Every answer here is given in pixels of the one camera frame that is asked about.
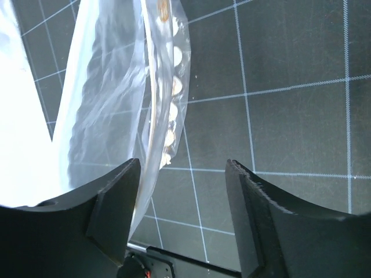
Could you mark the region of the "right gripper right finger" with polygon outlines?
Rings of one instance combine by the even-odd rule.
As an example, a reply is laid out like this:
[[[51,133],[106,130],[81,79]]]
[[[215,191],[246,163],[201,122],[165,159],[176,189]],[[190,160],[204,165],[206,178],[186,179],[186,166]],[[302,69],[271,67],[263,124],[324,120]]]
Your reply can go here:
[[[305,201],[228,160],[225,182],[243,277],[369,277],[370,214]]]

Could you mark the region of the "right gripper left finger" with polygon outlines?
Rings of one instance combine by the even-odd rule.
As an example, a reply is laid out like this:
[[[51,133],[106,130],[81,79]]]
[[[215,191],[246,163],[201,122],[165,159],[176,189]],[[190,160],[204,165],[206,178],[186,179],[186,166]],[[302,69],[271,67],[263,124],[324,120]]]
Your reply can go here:
[[[141,166],[130,159],[35,207],[1,208],[2,277],[116,277]]]

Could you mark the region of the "clear polka dot zip bag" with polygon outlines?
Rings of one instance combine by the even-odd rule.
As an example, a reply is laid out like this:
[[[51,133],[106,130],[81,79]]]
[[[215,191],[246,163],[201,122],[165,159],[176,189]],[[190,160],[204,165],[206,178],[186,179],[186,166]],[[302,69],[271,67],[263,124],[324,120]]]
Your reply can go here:
[[[138,159],[134,233],[177,153],[190,67],[180,1],[81,1],[53,135],[60,186],[75,189]]]

